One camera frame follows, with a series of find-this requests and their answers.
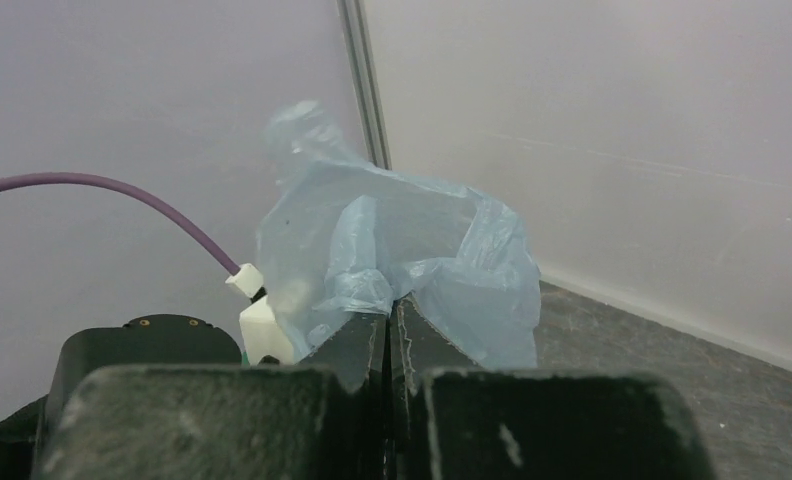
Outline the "light blue plastic trash bag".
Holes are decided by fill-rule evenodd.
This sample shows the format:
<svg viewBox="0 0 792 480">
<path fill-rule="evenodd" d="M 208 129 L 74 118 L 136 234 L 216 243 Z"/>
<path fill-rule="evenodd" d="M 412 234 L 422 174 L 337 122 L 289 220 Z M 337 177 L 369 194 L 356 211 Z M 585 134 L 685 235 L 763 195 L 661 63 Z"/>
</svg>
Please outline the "light blue plastic trash bag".
<svg viewBox="0 0 792 480">
<path fill-rule="evenodd" d="M 515 211 L 376 167 L 315 101 L 278 111 L 265 138 L 281 196 L 257 227 L 257 268 L 294 360 L 352 315 L 388 314 L 410 296 L 480 366 L 537 366 L 540 270 Z"/>
</svg>

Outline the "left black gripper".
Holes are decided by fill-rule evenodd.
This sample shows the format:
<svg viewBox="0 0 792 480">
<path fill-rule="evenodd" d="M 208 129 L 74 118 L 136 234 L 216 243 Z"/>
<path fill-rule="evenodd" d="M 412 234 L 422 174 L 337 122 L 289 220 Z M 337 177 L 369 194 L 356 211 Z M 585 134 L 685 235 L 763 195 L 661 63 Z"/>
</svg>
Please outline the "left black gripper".
<svg viewBox="0 0 792 480">
<path fill-rule="evenodd" d="M 70 395 L 97 369 L 130 364 L 242 363 L 224 330 L 177 314 L 153 314 L 120 327 L 98 327 L 62 345 L 49 393 L 0 421 L 0 479 L 28 479 Z"/>
</svg>

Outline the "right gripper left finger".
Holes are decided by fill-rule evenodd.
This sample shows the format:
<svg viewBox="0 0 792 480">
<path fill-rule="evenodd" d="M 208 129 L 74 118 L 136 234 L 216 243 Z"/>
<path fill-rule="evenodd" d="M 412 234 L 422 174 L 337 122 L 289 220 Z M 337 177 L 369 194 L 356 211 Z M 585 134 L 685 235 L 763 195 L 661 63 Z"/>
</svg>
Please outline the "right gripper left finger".
<svg viewBox="0 0 792 480">
<path fill-rule="evenodd" d="M 35 479 L 384 479 L 388 322 L 355 314 L 295 365 L 104 367 Z"/>
</svg>

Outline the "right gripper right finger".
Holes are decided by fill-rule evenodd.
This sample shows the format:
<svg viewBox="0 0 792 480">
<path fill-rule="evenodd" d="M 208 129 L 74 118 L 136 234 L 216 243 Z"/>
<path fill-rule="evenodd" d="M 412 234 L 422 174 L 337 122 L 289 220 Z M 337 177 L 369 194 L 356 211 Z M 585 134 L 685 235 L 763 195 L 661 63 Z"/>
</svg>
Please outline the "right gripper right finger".
<svg viewBox="0 0 792 480">
<path fill-rule="evenodd" d="M 411 298 L 390 317 L 395 479 L 712 479 L 679 392 L 642 372 L 485 370 Z"/>
</svg>

